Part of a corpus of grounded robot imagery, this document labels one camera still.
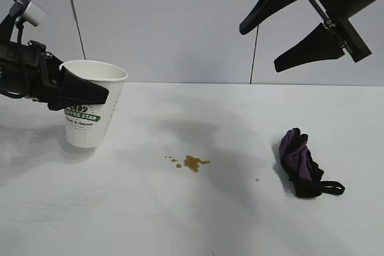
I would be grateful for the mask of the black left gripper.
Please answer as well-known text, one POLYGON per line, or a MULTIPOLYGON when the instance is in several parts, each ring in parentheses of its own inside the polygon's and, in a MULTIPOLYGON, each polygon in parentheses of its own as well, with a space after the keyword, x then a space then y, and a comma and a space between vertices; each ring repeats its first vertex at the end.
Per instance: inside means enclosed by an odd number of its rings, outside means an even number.
POLYGON ((1 95, 46 103, 59 111, 76 105, 105 104, 108 89, 80 78, 37 41, 1 46, 1 95))

